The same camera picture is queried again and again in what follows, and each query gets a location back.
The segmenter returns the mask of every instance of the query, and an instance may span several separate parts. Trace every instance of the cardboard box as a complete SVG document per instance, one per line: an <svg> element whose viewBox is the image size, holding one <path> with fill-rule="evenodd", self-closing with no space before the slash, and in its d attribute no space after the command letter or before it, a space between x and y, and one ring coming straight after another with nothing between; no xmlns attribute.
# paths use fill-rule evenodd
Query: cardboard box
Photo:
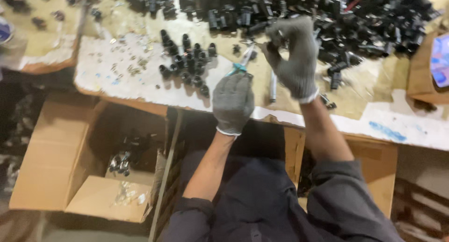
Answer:
<svg viewBox="0 0 449 242"><path fill-rule="evenodd" d="M156 134L151 147L128 177L109 172L110 156L132 128L143 136ZM165 117L91 96L50 94L31 136L9 207L141 223L159 192L167 130Z"/></svg>
<svg viewBox="0 0 449 242"><path fill-rule="evenodd" d="M438 32L429 33L410 61L407 95L431 104L449 104L449 88L439 88L430 70L433 40Z"/></svg>

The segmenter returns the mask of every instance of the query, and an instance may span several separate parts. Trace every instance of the worn table surface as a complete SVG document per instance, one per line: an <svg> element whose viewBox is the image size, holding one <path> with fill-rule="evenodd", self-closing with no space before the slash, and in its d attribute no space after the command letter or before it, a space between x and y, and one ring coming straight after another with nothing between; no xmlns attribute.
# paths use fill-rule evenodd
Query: worn table surface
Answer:
<svg viewBox="0 0 449 242"><path fill-rule="evenodd" d="M432 0L436 9L445 7L448 0ZM183 33L192 44L203 48L211 42L217 45L219 56L206 66L203 76L212 91L219 80L239 62L241 55L232 53L240 34L210 34L207 22L178 12L177 18L164 20L159 11L155 19L148 14L135 13L125 0L102 0L97 6L105 15L100 24L87 18L88 36L80 45L75 84L87 94L138 100L180 108L211 112L211 98L205 99L198 89L185 87L179 78L163 80L158 67L169 66L171 58L161 55L160 30L168 31L171 39L181 45ZM258 43L265 36L256 38ZM259 48L259 56L250 61L248 72L254 77L255 111L252 118L276 123L304 126L299 105L290 98L289 91L278 84L277 102L268 101L271 68ZM406 97L409 60L390 56L376 61L366 60L342 72L344 85L330 91L326 77L328 65L319 63L316 79L322 93L337 104L331 117L340 131L366 135L397 143L449 150L449 106L437 106L426 112Z"/></svg>
<svg viewBox="0 0 449 242"><path fill-rule="evenodd" d="M14 46L0 50L0 65L31 74L51 73L76 65L77 30L82 7L68 6L65 0L26 0L29 13L14 12L2 1L3 17L15 27ZM64 21L56 21L51 14L61 10ZM40 17L47 28L39 30L31 22Z"/></svg>

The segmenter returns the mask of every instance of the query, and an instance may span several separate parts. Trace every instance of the knit glove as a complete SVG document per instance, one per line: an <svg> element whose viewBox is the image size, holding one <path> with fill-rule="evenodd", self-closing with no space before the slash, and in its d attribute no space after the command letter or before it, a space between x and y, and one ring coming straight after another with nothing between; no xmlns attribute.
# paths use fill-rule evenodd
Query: knit glove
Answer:
<svg viewBox="0 0 449 242"><path fill-rule="evenodd" d="M241 135L254 110L250 76L237 73L224 77L215 87L212 107L219 132L230 136Z"/></svg>
<svg viewBox="0 0 449 242"><path fill-rule="evenodd" d="M313 37L313 22L309 17L277 21L266 29L271 42L262 51L274 73L300 104L312 102L319 94L315 84L318 48ZM288 42L289 59L284 60L278 48Z"/></svg>

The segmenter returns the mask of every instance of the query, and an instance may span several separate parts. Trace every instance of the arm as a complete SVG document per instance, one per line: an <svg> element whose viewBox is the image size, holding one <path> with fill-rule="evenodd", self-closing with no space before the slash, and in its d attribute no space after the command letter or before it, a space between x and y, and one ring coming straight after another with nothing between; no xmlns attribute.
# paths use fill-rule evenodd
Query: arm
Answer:
<svg viewBox="0 0 449 242"><path fill-rule="evenodd" d="M233 136L216 132L212 144L185 188L184 198L214 199L233 142Z"/></svg>
<svg viewBox="0 0 449 242"><path fill-rule="evenodd" d="M272 42L262 48L279 80L299 101L307 144L317 165L315 187L308 196L308 219L318 229L345 241L402 241L392 223L374 203L347 143L329 117L315 84L317 46L309 18L278 21L266 33ZM287 40L290 57L278 52Z"/></svg>
<svg viewBox="0 0 449 242"><path fill-rule="evenodd" d="M244 73L224 77L213 92L217 132L177 204L163 234L164 241L206 242L214 199L232 144L254 110L251 78Z"/></svg>
<svg viewBox="0 0 449 242"><path fill-rule="evenodd" d="M306 142L317 161L352 161L354 156L320 99L301 104L306 124Z"/></svg>

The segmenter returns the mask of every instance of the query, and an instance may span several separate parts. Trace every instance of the pile of black connectors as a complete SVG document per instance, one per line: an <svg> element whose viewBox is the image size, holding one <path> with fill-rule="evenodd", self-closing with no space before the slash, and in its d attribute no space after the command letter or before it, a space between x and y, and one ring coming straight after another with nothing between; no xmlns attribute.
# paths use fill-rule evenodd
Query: pile of black connectors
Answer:
<svg viewBox="0 0 449 242"><path fill-rule="evenodd" d="M165 19L176 17L176 7L173 0L126 0L131 9L138 12L149 12L154 18L156 12L162 9Z"/></svg>
<svg viewBox="0 0 449 242"><path fill-rule="evenodd" d="M184 85L199 88L199 93L209 98L209 87L202 79L206 70L206 64L211 57L217 56L217 48L214 43L209 45L206 51L201 49L200 44L191 47L190 38L187 34L182 35L183 52L180 54L179 47L170 39L166 30L161 30L162 44L165 52L172 57L173 64L170 67L159 66L159 71L164 79L180 77Z"/></svg>
<svg viewBox="0 0 449 242"><path fill-rule="evenodd" d="M211 31L242 28L247 37L279 19L311 16L318 59L332 65L328 73L333 89L340 83L340 71L364 57L386 57L394 51L413 55L425 37L426 22L441 15L429 0L180 0L180 6L188 15L199 6L196 15L208 20Z"/></svg>

